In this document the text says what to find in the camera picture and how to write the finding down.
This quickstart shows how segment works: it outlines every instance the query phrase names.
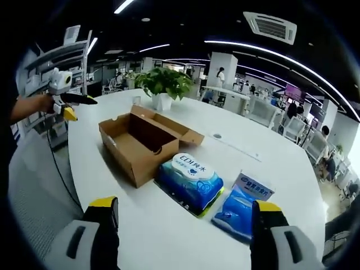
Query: office desk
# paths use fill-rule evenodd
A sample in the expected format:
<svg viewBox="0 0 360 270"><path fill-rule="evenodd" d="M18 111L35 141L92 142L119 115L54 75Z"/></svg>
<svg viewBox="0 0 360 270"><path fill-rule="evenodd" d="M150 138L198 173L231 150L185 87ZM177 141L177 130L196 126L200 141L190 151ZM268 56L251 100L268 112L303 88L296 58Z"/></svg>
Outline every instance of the office desk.
<svg viewBox="0 0 360 270"><path fill-rule="evenodd" d="M142 106L151 106L140 89L116 92L97 97L97 105L79 105L79 120L69 123L70 165L82 208L99 197L119 198L118 266L121 270L250 269L249 246L209 222L226 192L203 219L197 219L152 181L133 188L116 167L102 144L98 123L130 112L133 96L141 96ZM227 190L241 169L271 183L275 194L270 201L313 241L317 258L322 258L325 212L302 148L249 119L189 98L174 101L171 110L161 114L205 135L201 146L182 146L181 151L210 164ZM214 133L221 134L222 141Z"/></svg>
<svg viewBox="0 0 360 270"><path fill-rule="evenodd" d="M205 96L207 89L225 93L226 99L225 99L224 109L231 111L235 114L240 114L242 116L245 115L246 104L250 100L250 97L220 87L204 86L204 88L205 91L202 94L201 100L203 100L203 97Z"/></svg>

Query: potted plant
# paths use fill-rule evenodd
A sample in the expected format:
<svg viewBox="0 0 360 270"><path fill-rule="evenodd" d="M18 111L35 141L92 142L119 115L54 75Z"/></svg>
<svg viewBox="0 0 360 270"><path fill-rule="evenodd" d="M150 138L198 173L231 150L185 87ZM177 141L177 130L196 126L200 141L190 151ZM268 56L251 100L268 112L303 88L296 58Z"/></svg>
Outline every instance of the potted plant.
<svg viewBox="0 0 360 270"><path fill-rule="evenodd" d="M152 105L159 111L170 110L172 99L179 97L181 100L192 85L188 75L163 67L156 67L135 79L136 87L143 88L149 97L151 92Z"/></svg>
<svg viewBox="0 0 360 270"><path fill-rule="evenodd" d="M342 145L337 145L336 149L337 149L337 151L339 152L340 155L343 154L343 146Z"/></svg>

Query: wet wipes package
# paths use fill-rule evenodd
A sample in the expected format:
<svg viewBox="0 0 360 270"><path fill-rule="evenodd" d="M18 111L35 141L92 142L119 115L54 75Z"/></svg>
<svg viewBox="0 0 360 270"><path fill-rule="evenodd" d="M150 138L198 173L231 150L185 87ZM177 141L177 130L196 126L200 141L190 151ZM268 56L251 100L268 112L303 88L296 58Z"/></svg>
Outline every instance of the wet wipes package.
<svg viewBox="0 0 360 270"><path fill-rule="evenodd" d="M211 220L234 238L249 243L254 200L267 201L274 191L240 173L232 191Z"/></svg>
<svg viewBox="0 0 360 270"><path fill-rule="evenodd" d="M195 215L200 215L223 188L223 180L210 166L187 153L161 164L155 182Z"/></svg>

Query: box lid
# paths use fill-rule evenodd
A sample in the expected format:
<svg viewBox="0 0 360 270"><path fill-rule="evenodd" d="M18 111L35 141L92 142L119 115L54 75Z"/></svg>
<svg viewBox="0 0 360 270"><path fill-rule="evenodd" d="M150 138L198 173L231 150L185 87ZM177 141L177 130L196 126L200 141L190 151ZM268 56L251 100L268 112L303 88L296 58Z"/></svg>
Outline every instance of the box lid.
<svg viewBox="0 0 360 270"><path fill-rule="evenodd" d="M150 123L167 131L180 141L200 145L204 139L204 136L200 133L197 133L194 130L185 127L184 125L172 121L171 119L164 117L149 109L133 105L131 108L131 113L139 117L145 118Z"/></svg>

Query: white pillar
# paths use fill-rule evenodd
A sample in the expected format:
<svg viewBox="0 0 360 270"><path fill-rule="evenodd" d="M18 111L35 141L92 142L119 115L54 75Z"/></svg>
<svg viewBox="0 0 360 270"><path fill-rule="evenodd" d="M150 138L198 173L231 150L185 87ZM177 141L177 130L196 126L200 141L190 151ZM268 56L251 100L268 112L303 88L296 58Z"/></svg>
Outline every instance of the white pillar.
<svg viewBox="0 0 360 270"><path fill-rule="evenodd" d="M218 78L216 75L220 68L224 68L225 82L223 88L232 89L235 82L235 74L237 68L237 58L227 53L213 52L211 55L210 69L208 74L207 86L216 86Z"/></svg>
<svg viewBox="0 0 360 270"><path fill-rule="evenodd" d="M304 116L305 116L306 118L308 117L308 115L309 115L309 113L310 113L311 106L312 106L311 103L309 103L309 102L304 102L303 108L304 108Z"/></svg>
<svg viewBox="0 0 360 270"><path fill-rule="evenodd" d="M142 59L141 72L145 73L152 69L152 57L145 57Z"/></svg>
<svg viewBox="0 0 360 270"><path fill-rule="evenodd" d="M338 112L338 107L331 100L324 100L322 104L322 110L325 112L325 117L321 127L326 125L331 131L335 121L336 113Z"/></svg>
<svg viewBox="0 0 360 270"><path fill-rule="evenodd" d="M201 69L201 66L193 66L193 73L191 76L191 79L193 81L200 76L200 69Z"/></svg>

